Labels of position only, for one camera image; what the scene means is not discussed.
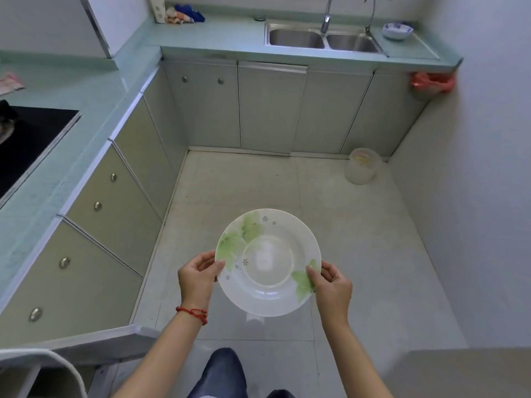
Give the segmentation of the person's left hand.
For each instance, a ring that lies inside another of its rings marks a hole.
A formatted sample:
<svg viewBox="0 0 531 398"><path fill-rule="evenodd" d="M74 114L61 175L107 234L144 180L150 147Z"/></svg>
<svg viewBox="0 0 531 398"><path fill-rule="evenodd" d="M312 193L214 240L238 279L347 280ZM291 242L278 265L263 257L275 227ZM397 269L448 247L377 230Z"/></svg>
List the person's left hand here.
<svg viewBox="0 0 531 398"><path fill-rule="evenodd" d="M204 315L208 313L214 284L220 274L200 272L198 267L203 261L216 261L215 254L214 250L201 253L178 270L181 291L180 307Z"/></svg>

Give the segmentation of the person's right hand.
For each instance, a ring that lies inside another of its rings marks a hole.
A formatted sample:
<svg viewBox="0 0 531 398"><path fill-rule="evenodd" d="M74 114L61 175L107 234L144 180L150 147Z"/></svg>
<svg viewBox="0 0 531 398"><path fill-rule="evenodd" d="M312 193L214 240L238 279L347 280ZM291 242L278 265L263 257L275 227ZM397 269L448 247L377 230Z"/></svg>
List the person's right hand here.
<svg viewBox="0 0 531 398"><path fill-rule="evenodd" d="M323 327L348 325L353 284L334 265L326 261L321 264L328 265L328 290L324 295L315 295Z"/></svg>

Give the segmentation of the white plate with green leaves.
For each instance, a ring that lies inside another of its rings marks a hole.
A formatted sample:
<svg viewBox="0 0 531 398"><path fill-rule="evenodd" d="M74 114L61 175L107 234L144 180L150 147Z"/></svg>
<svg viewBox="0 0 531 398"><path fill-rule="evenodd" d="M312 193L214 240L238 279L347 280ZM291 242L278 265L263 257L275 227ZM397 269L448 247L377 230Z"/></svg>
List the white plate with green leaves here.
<svg viewBox="0 0 531 398"><path fill-rule="evenodd" d="M314 293L307 267L321 271L313 232L296 216L272 208L240 215L224 230L216 261L225 261L218 282L244 312L279 317L302 307Z"/></svg>

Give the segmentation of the person's left forearm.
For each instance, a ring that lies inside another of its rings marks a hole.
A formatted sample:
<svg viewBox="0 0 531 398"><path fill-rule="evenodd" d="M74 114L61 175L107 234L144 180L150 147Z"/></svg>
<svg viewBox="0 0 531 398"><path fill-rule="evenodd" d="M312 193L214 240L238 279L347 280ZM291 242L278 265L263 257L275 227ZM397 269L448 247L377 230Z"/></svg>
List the person's left forearm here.
<svg viewBox="0 0 531 398"><path fill-rule="evenodd" d="M156 343L111 398L165 398L207 317L178 306Z"/></svg>

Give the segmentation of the person's blue jeans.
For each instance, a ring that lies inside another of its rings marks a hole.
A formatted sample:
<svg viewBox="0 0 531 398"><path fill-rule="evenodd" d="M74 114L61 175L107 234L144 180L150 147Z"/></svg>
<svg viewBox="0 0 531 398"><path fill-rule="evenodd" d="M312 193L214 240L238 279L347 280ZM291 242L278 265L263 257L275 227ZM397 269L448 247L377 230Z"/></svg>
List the person's blue jeans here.
<svg viewBox="0 0 531 398"><path fill-rule="evenodd" d="M187 398L249 398L242 364L232 348L212 353Z"/></svg>

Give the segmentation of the translucent plastic bucket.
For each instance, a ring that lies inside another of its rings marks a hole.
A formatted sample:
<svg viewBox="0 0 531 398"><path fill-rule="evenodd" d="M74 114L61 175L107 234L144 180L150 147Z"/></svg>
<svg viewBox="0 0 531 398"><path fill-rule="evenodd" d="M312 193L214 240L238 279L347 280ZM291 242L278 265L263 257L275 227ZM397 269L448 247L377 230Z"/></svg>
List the translucent plastic bucket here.
<svg viewBox="0 0 531 398"><path fill-rule="evenodd" d="M376 175L383 160L374 150L355 148L350 154L345 167L345 178L355 185L366 185Z"/></svg>

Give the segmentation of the black glass cooktop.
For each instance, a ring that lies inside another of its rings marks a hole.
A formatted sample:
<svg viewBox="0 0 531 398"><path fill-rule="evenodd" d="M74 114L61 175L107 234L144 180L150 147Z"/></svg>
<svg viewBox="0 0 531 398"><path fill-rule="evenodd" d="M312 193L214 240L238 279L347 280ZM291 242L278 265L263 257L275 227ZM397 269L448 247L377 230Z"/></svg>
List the black glass cooktop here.
<svg viewBox="0 0 531 398"><path fill-rule="evenodd" d="M77 110L10 106L19 117L0 145L0 208L81 118Z"/></svg>

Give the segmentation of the red plastic bag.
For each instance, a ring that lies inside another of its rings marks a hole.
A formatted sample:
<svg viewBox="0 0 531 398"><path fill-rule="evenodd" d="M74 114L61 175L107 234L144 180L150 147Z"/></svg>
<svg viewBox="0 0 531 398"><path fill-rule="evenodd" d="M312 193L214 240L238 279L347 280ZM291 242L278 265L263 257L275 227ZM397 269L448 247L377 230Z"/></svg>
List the red plastic bag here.
<svg viewBox="0 0 531 398"><path fill-rule="evenodd" d="M429 96L450 93L456 85L454 73L417 72L411 77L410 84L417 93Z"/></svg>

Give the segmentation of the stainless steel double sink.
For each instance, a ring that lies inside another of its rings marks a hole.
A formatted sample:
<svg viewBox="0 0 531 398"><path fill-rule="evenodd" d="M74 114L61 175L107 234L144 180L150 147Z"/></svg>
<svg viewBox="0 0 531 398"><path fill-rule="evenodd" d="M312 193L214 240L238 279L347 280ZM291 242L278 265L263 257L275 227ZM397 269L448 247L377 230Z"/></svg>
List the stainless steel double sink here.
<svg viewBox="0 0 531 398"><path fill-rule="evenodd" d="M361 26L334 25L327 32L321 33L313 24L269 22L264 28L264 44L389 57L377 40Z"/></svg>

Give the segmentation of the orange and white cloth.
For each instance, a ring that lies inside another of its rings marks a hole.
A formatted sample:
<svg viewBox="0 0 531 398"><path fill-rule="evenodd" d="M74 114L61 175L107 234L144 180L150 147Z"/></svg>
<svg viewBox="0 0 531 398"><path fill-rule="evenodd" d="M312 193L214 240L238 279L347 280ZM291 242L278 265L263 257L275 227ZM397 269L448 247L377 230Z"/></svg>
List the orange and white cloth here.
<svg viewBox="0 0 531 398"><path fill-rule="evenodd" d="M174 7L169 7L165 11L165 22L166 24L193 24L195 21L189 15L177 11Z"/></svg>

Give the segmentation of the dark pot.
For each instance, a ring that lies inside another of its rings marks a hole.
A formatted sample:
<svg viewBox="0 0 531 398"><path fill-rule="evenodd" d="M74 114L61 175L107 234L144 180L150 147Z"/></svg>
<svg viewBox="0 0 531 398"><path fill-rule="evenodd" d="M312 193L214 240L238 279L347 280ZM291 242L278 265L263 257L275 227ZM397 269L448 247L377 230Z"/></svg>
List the dark pot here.
<svg viewBox="0 0 531 398"><path fill-rule="evenodd" d="M18 117L19 114L6 100L0 100L0 145L13 135Z"/></svg>

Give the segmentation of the blue cloth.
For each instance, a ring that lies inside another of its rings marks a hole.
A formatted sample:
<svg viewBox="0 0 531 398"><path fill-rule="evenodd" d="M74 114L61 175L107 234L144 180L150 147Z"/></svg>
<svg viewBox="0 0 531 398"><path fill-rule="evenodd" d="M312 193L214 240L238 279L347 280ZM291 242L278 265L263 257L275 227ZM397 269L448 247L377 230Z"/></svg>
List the blue cloth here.
<svg viewBox="0 0 531 398"><path fill-rule="evenodd" d="M190 4L184 4L184 5L181 5L181 4L175 4L174 5L174 8L179 11L179 12L183 12L187 15L189 15L191 18L194 19L194 23L198 22L198 23L204 23L205 22L205 17L202 15L201 12L199 12L198 10L194 9Z"/></svg>

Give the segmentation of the blue and white bowl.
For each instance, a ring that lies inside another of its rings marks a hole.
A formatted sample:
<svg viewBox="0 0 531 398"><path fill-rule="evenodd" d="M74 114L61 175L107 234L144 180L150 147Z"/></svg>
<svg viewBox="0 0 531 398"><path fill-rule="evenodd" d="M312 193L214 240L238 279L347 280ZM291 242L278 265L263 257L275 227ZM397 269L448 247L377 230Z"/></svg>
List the blue and white bowl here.
<svg viewBox="0 0 531 398"><path fill-rule="evenodd" d="M382 36L392 41L404 41L408 39L415 29L404 23L387 23L382 26Z"/></svg>

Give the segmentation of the chrome kitchen faucet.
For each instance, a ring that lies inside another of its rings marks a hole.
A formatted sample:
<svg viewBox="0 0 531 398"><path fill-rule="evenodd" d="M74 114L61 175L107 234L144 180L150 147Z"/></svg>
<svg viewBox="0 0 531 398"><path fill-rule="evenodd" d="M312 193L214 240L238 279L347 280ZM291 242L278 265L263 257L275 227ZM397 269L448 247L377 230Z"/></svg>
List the chrome kitchen faucet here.
<svg viewBox="0 0 531 398"><path fill-rule="evenodd" d="M320 28L321 36L326 36L328 29L329 29L330 19L331 19L331 15L330 15L331 5L332 5L332 0L327 0L326 11L324 13L323 22Z"/></svg>

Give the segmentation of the pink packet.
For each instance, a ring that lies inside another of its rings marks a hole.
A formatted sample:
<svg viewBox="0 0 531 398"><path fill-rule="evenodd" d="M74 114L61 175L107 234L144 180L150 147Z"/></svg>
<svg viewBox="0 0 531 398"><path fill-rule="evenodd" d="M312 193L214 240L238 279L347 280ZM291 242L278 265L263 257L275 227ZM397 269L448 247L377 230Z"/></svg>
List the pink packet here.
<svg viewBox="0 0 531 398"><path fill-rule="evenodd" d="M25 89L25 86L12 73L0 75L0 96Z"/></svg>

